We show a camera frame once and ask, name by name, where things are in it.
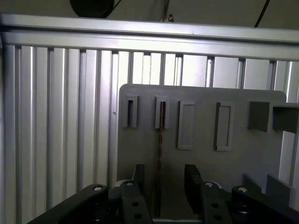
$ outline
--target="gray bracket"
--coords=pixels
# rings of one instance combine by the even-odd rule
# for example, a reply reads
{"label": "gray bracket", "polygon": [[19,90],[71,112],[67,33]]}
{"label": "gray bracket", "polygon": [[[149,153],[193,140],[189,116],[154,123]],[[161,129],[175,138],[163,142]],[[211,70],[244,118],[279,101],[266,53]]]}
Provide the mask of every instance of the gray bracket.
{"label": "gray bracket", "polygon": [[271,104],[270,102],[250,102],[248,128],[262,132],[268,132],[269,124],[272,128],[299,133],[298,128],[299,104],[280,103]]}
{"label": "gray bracket", "polygon": [[273,129],[299,133],[298,129],[299,104],[274,104]]}

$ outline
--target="black cable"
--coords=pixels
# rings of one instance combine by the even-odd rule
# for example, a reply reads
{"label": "black cable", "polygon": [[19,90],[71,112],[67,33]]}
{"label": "black cable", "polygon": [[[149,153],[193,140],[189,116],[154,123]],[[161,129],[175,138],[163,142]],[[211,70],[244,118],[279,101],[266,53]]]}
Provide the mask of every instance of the black cable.
{"label": "black cable", "polygon": [[266,9],[267,9],[267,7],[268,7],[268,5],[269,5],[269,2],[270,2],[270,0],[266,0],[266,3],[265,3],[265,5],[263,6],[262,12],[261,12],[260,16],[258,17],[258,19],[257,19],[256,24],[255,24],[254,27],[257,27],[257,26],[260,24],[260,22],[261,22],[261,20],[262,20],[262,17],[263,17],[263,15],[265,14]]}
{"label": "black cable", "polygon": [[111,12],[113,12],[113,10],[115,10],[115,8],[118,6],[118,4],[120,4],[121,1],[122,1],[122,0],[119,0],[119,1],[116,3],[116,5],[112,8],[112,11],[111,11]]}

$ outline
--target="hole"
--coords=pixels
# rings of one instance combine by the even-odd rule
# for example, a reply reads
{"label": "hole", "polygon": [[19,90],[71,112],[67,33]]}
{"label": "hole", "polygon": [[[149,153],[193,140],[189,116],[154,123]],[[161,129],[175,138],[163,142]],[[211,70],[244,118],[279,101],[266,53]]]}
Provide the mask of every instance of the hole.
{"label": "hole", "polygon": [[222,218],[221,218],[220,215],[214,215],[214,219],[216,219],[216,220],[218,220],[218,221],[222,220]]}
{"label": "hole", "polygon": [[140,213],[135,213],[134,218],[135,219],[140,219],[142,215]]}
{"label": "hole", "polygon": [[212,203],[212,207],[213,207],[213,208],[218,208],[219,205],[218,205],[217,203]]}

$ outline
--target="vertical aluminum profile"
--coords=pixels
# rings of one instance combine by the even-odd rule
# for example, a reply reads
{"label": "vertical aluminum profile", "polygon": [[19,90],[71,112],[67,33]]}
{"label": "vertical aluminum profile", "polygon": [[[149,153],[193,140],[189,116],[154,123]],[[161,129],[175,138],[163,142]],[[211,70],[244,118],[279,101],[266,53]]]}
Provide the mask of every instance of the vertical aluminum profile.
{"label": "vertical aluminum profile", "polygon": [[133,53],[133,84],[142,84],[143,53]]}
{"label": "vertical aluminum profile", "polygon": [[4,223],[4,176],[5,176],[5,168],[4,168],[4,102],[3,102],[3,51],[2,45],[0,44],[0,223]]}
{"label": "vertical aluminum profile", "polygon": [[112,187],[116,183],[117,168],[117,84],[118,84],[118,61],[119,55],[112,52],[112,71],[111,71],[111,91],[110,91],[110,127],[109,127],[109,154],[108,154],[108,186]]}
{"label": "vertical aluminum profile", "polygon": [[112,52],[103,50],[100,62],[100,102],[98,122],[97,167],[96,182],[107,184],[108,178],[108,141],[109,141],[109,112],[110,84],[112,70]]}
{"label": "vertical aluminum profile", "polygon": [[269,74],[269,60],[247,59],[244,89],[266,90]]}
{"label": "vertical aluminum profile", "polygon": [[66,49],[54,48],[50,74],[49,208],[65,198]]}
{"label": "vertical aluminum profile", "polygon": [[5,122],[5,223],[16,223],[16,204],[17,204],[17,181],[16,181],[16,160],[17,160],[17,145],[16,145],[16,119],[17,119],[17,94],[16,94],[16,47],[6,46],[5,49],[5,64],[4,64],[4,116]]}
{"label": "vertical aluminum profile", "polygon": [[21,159],[21,223],[35,216],[35,49],[21,48],[20,75],[20,159]]}
{"label": "vertical aluminum profile", "polygon": [[111,83],[111,105],[110,105],[110,128],[109,128],[109,179],[108,185],[116,183],[117,172],[117,135],[118,135],[118,113],[119,113],[119,90],[128,83],[129,74],[129,52],[120,51],[112,56],[112,83]]}
{"label": "vertical aluminum profile", "polygon": [[[298,62],[287,62],[278,63],[277,72],[283,72],[285,70],[285,79],[283,82],[283,78],[280,77],[279,73],[276,73],[277,81],[275,86],[277,90],[281,90],[286,94],[286,101],[288,103],[296,103],[298,97],[298,85],[299,85],[299,63]],[[280,169],[279,169],[279,178],[286,182],[292,183],[291,178],[293,175],[293,158],[294,158],[294,150],[295,150],[295,134],[284,132],[283,141],[282,141],[282,151],[280,158]]]}
{"label": "vertical aluminum profile", "polygon": [[82,187],[95,183],[95,156],[96,156],[96,116],[97,116],[97,82],[99,68],[97,67],[99,54],[96,50],[86,51],[86,80],[84,134],[82,154]]}
{"label": "vertical aluminum profile", "polygon": [[48,49],[36,48],[35,217],[46,211],[48,142]]}
{"label": "vertical aluminum profile", "polygon": [[143,55],[142,84],[150,84],[150,55]]}
{"label": "vertical aluminum profile", "polygon": [[246,60],[239,58],[238,61],[238,74],[237,74],[237,89],[244,89],[244,76],[245,76]]}
{"label": "vertical aluminum profile", "polygon": [[150,55],[150,85],[160,84],[161,54],[151,53]]}
{"label": "vertical aluminum profile", "polygon": [[164,68],[164,85],[174,85],[174,72],[176,65],[176,55],[166,54],[165,55],[165,68]]}
{"label": "vertical aluminum profile", "polygon": [[206,83],[205,87],[213,86],[213,78],[214,78],[214,58],[208,58],[206,61]]}
{"label": "vertical aluminum profile", "polygon": [[205,87],[206,56],[184,55],[182,86]]}
{"label": "vertical aluminum profile", "polygon": [[65,147],[65,198],[77,192],[77,156],[78,156],[78,113],[80,51],[68,50],[67,70],[67,121]]}
{"label": "vertical aluminum profile", "polygon": [[238,58],[215,57],[213,87],[237,88]]}
{"label": "vertical aluminum profile", "polygon": [[270,61],[267,79],[267,90],[274,90],[277,62]]}
{"label": "vertical aluminum profile", "polygon": [[287,62],[276,62],[274,90],[285,91],[286,65]]}

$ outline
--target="rectangular slot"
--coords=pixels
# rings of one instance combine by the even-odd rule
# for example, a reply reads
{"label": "rectangular slot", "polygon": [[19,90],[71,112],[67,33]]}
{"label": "rectangular slot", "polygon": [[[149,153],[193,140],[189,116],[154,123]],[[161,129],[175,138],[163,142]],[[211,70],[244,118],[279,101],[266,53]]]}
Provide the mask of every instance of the rectangular slot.
{"label": "rectangular slot", "polygon": [[178,149],[190,150],[193,148],[194,130],[194,102],[180,102],[178,125]]}
{"label": "rectangular slot", "polygon": [[133,101],[128,100],[128,127],[132,125],[131,118],[133,117]]}
{"label": "rectangular slot", "polygon": [[160,118],[161,118],[161,103],[164,102],[164,127],[169,128],[169,113],[170,113],[170,101],[168,97],[156,97],[156,120],[155,128],[160,128]]}
{"label": "rectangular slot", "polygon": [[299,108],[287,106],[273,107],[273,129],[298,133]]}
{"label": "rectangular slot", "polygon": [[234,130],[234,105],[232,103],[216,104],[216,119],[214,132],[214,149],[230,151]]}
{"label": "rectangular slot", "polygon": [[138,96],[126,95],[123,104],[123,127],[137,127]]}

